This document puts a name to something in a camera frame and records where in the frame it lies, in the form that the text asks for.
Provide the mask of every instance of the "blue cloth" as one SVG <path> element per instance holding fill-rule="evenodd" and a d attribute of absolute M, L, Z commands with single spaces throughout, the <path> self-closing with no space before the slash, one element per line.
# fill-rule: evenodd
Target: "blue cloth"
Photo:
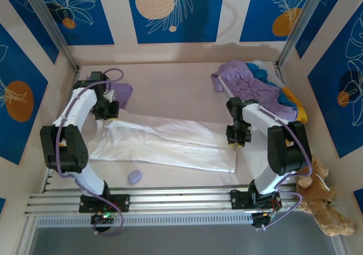
<path fill-rule="evenodd" d="M 258 80 L 262 81 L 265 84 L 271 85 L 271 86 L 275 86 L 278 87 L 276 84 L 270 82 L 267 80 L 267 72 L 263 69 L 259 69 L 259 67 L 253 63 L 246 63 L 247 67 L 249 68 L 249 70 L 252 72 L 252 75 L 254 75 L 254 78 L 257 78 Z M 293 107 L 294 109 L 297 110 L 297 106 L 295 103 L 291 102 L 286 95 L 284 94 L 284 92 L 280 89 L 280 95 L 277 99 L 277 102 L 281 105 L 284 106 L 288 106 L 288 107 Z"/>

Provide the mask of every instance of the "beige circle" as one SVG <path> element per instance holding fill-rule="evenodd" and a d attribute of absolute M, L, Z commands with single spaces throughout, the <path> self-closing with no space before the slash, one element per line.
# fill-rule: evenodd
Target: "beige circle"
<path fill-rule="evenodd" d="M 135 3 L 138 12 L 150 20 L 164 18 L 174 9 L 174 0 L 135 0 Z"/>

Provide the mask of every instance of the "yellow cloth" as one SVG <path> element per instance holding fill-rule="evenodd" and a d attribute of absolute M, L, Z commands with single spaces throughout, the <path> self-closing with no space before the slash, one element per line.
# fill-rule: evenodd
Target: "yellow cloth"
<path fill-rule="evenodd" d="M 302 103 L 296 98 L 296 96 L 292 93 L 292 91 L 290 91 L 289 88 L 284 87 L 281 90 L 291 102 L 296 104 L 296 106 L 297 106 L 296 120 L 305 124 L 307 122 L 307 115 L 306 115 L 304 108 L 302 107 Z"/>

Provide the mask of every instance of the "orange circle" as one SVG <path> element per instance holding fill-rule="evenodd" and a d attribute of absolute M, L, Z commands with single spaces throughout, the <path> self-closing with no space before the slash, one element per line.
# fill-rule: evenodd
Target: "orange circle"
<path fill-rule="evenodd" d="M 75 28 L 75 21 L 69 18 L 64 18 L 62 21 L 63 26 L 65 26 L 68 29 L 74 29 Z"/>
<path fill-rule="evenodd" d="M 272 33 L 277 37 L 288 36 L 300 14 L 300 11 L 301 8 L 292 8 L 277 17 L 272 25 Z"/>
<path fill-rule="evenodd" d="M 346 107 L 349 104 L 349 93 L 341 91 L 337 97 L 338 104 L 341 107 Z"/>
<path fill-rule="evenodd" d="M 11 118 L 20 123 L 28 121 L 34 107 L 33 93 L 28 84 L 23 81 L 13 81 L 7 86 L 5 95 L 8 98 L 6 109 Z"/>

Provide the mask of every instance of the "metal post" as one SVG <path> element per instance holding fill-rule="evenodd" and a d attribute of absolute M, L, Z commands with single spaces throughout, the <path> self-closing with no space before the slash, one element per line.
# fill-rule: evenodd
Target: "metal post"
<path fill-rule="evenodd" d="M 52 15 L 50 14 L 46 4 L 43 0 L 28 0 L 29 4 L 32 6 L 34 12 L 38 16 L 39 20 L 43 24 L 45 30 L 49 34 L 50 38 L 53 40 L 54 44 L 58 50 L 66 57 L 70 66 L 76 71 L 77 64 L 72 57 L 66 40 L 63 37 L 60 29 L 58 28 L 56 22 L 54 21 Z"/>
<path fill-rule="evenodd" d="M 287 58 L 289 57 L 291 51 L 295 48 L 297 41 L 299 40 L 302 32 L 304 31 L 319 2 L 320 0 L 306 0 L 306 3 L 303 6 L 302 11 L 297 21 L 295 22 L 295 25 L 293 26 L 291 33 L 288 36 L 286 43 L 277 59 L 278 69 L 281 69 L 281 67 L 284 65 Z"/>

